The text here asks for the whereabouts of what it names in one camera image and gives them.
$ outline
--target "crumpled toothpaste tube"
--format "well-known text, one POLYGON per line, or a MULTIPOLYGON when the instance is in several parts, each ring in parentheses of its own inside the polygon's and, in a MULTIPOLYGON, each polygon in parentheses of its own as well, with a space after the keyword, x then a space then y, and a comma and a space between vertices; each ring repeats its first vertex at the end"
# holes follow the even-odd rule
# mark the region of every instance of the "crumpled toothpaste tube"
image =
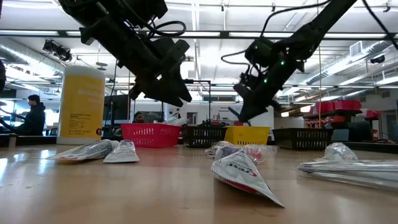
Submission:
POLYGON ((54 159, 57 161, 84 161, 88 159, 102 159, 107 156, 118 144, 118 141, 110 141, 105 139, 96 143, 85 144, 84 146, 79 146, 66 152, 61 152, 60 154, 50 156, 47 159, 54 159))
MULTIPOLYGON (((227 154, 234 151, 227 147, 224 147, 224 149, 227 150, 225 151, 227 154)), ((249 193, 265 196, 284 207, 271 192, 251 158, 243 150, 215 160, 211 166, 211 171, 218 180, 228 185, 249 193)))
POLYGON ((136 154, 134 143, 130 140, 122 140, 111 153, 109 153, 104 163, 118 163, 118 162, 138 162, 139 158, 136 154))

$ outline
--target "laboratory room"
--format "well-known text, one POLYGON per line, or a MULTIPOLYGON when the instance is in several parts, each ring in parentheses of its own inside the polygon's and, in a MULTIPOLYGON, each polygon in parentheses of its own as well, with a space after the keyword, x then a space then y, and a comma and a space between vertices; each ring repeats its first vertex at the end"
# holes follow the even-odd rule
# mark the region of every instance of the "laboratory room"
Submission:
POLYGON ((0 223, 397 223, 397 19, 0 0, 0 223))

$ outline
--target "yellow label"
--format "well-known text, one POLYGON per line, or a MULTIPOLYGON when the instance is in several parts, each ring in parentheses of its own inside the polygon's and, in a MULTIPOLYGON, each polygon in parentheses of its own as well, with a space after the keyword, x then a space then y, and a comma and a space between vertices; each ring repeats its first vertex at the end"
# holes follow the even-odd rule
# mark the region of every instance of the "yellow label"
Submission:
POLYGON ((60 137, 101 138, 105 81, 67 75, 62 91, 60 137))

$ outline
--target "yellow plastic basket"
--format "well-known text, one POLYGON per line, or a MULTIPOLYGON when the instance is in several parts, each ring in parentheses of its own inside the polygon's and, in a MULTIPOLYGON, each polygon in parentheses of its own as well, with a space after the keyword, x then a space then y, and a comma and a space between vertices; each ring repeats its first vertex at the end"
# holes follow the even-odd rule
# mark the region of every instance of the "yellow plastic basket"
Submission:
POLYGON ((226 130, 225 141, 237 145, 267 144, 270 127, 234 126, 226 130))

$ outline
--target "red container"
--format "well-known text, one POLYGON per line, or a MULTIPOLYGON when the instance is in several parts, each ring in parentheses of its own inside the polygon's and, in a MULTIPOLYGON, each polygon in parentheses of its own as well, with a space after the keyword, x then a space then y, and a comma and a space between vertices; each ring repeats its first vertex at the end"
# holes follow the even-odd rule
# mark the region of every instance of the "red container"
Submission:
POLYGON ((339 100, 335 102, 336 110, 360 110, 361 108, 361 102, 358 100, 339 100))
POLYGON ((315 103, 315 109, 317 111, 317 114, 333 111, 334 110, 333 102, 317 102, 315 103))
POLYGON ((381 111, 367 110, 366 117, 367 118, 380 118, 381 117, 381 111))
POLYGON ((123 138, 136 147, 162 148, 178 144, 181 127, 167 124, 121 124, 123 138))

